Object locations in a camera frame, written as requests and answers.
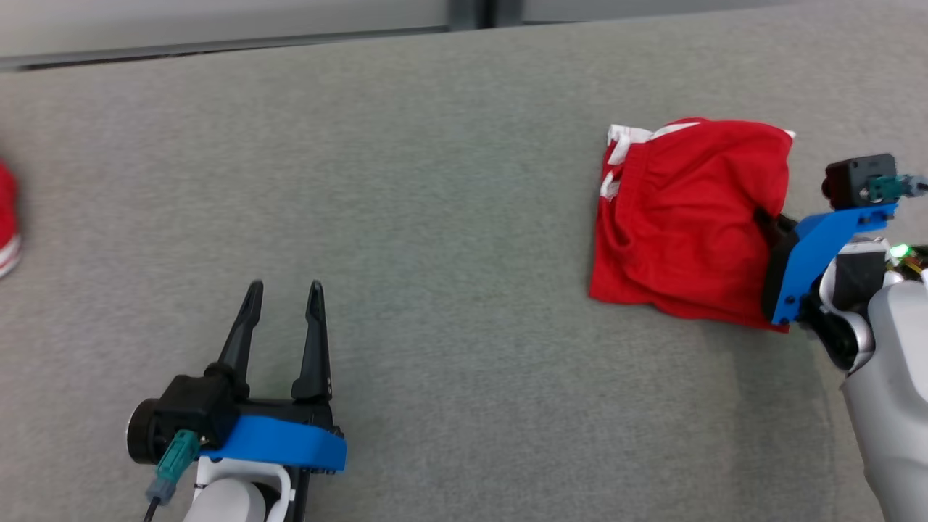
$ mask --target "blue bracket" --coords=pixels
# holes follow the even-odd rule
[[[219,450],[201,457],[274,463],[329,472],[345,469],[348,445],[320,427],[289,423],[260,415],[242,415]]]
[[[841,249],[857,234],[886,228],[897,204],[836,210],[799,222],[771,253],[762,307],[770,322],[798,318],[802,297]]]

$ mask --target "green light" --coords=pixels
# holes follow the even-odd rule
[[[903,257],[905,254],[909,253],[909,246],[907,244],[898,244],[893,248],[889,249],[889,254],[892,257]]]

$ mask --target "gray carpet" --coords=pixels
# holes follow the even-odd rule
[[[793,129],[795,215],[827,208],[831,161],[928,171],[928,15],[850,6],[0,76],[26,241],[0,281],[0,518],[140,519],[134,406],[216,357],[252,278],[252,393],[286,396],[319,278],[349,463],[307,519],[880,519],[802,332],[586,298],[610,123]],[[889,236],[928,241],[926,217],[907,202]]]

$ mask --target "folded clothing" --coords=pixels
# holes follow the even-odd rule
[[[0,163],[0,277],[9,273],[19,262],[16,191],[16,179]]]
[[[589,295],[688,319],[770,330],[760,307],[794,133],[691,118],[651,132],[613,125],[602,166]]]

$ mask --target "teal connector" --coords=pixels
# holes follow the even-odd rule
[[[155,479],[145,490],[145,498],[149,502],[167,505],[174,496],[180,476],[196,460],[198,454],[200,440],[197,434],[187,429],[178,431],[155,468]]]

